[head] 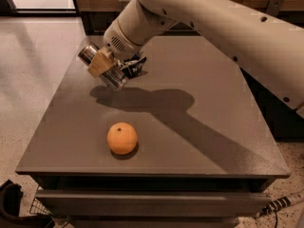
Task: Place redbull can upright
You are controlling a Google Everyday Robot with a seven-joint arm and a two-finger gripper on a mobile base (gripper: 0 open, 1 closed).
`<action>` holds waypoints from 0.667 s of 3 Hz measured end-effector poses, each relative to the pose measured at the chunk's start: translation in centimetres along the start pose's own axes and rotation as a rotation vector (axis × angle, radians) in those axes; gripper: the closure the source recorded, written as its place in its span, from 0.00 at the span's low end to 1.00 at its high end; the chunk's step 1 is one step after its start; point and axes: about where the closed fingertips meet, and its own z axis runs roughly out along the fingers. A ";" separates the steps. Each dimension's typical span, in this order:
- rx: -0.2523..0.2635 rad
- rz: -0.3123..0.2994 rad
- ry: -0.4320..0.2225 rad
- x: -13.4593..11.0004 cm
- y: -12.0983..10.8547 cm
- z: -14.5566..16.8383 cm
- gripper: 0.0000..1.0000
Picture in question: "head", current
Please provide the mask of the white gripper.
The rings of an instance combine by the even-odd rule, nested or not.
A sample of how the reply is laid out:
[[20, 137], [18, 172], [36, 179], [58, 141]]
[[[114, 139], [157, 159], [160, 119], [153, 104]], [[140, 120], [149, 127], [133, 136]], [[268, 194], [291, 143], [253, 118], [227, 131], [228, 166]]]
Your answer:
[[106, 47], [97, 51], [87, 69], [94, 78], [114, 66], [114, 56], [119, 60], [129, 60], [142, 48], [124, 35], [118, 19], [115, 19], [105, 31], [104, 45]]

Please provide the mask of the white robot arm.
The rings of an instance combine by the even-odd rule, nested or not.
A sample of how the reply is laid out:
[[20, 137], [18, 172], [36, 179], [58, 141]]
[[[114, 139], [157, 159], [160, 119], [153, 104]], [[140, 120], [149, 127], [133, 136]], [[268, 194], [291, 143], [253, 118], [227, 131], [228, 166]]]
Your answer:
[[88, 64], [99, 77], [124, 75], [117, 60], [132, 58], [178, 22], [191, 27], [304, 117], [304, 29], [230, 0], [131, 0], [104, 33]]

